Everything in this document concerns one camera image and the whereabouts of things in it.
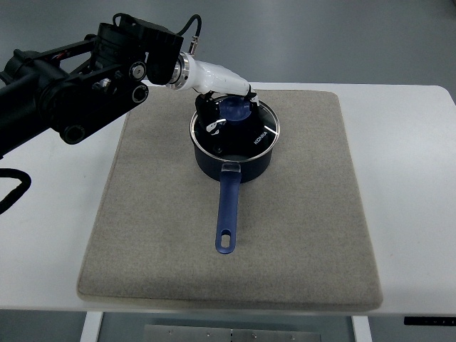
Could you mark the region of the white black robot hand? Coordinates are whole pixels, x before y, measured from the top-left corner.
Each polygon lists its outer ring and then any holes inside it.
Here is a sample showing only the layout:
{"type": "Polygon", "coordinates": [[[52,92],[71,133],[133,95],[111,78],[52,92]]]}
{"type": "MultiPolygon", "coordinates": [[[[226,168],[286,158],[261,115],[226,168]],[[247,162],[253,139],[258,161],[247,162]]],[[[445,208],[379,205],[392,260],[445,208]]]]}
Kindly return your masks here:
{"type": "Polygon", "coordinates": [[[188,53],[180,53],[167,87],[173,90],[195,90],[199,95],[212,97],[239,95],[259,102],[251,85],[235,72],[212,63],[195,60],[188,53]]]}

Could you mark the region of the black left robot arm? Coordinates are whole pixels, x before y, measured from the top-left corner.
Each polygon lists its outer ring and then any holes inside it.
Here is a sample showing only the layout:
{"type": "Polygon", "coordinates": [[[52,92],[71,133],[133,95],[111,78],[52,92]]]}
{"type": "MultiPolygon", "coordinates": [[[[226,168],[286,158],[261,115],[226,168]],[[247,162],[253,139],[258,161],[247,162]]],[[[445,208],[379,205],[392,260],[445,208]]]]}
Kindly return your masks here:
{"type": "Polygon", "coordinates": [[[47,129],[74,145],[144,102],[146,83],[176,76],[182,32],[114,15],[82,41],[45,52],[15,50],[1,72],[1,154],[47,129]]]}

